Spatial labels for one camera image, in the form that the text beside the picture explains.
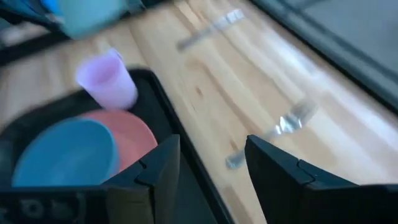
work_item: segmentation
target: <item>metal fork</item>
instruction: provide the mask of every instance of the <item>metal fork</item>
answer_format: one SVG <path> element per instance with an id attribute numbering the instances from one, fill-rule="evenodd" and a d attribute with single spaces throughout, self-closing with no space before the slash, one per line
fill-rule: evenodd
<path id="1" fill-rule="evenodd" d="M 279 123 L 268 130 L 263 139 L 269 141 L 283 134 L 290 134 L 301 129 L 313 116 L 316 111 L 313 101 L 302 100 L 298 102 L 285 115 L 279 118 Z M 244 149 L 226 158 L 226 166 L 229 169 L 239 168 L 244 161 Z"/>

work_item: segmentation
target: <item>blue container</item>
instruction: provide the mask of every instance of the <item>blue container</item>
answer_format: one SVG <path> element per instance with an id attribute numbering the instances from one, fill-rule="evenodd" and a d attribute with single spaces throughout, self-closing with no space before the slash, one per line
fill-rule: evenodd
<path id="1" fill-rule="evenodd" d="M 14 187 L 99 185 L 119 170 L 116 142 L 103 124 L 61 121 L 40 134 L 21 155 Z"/>

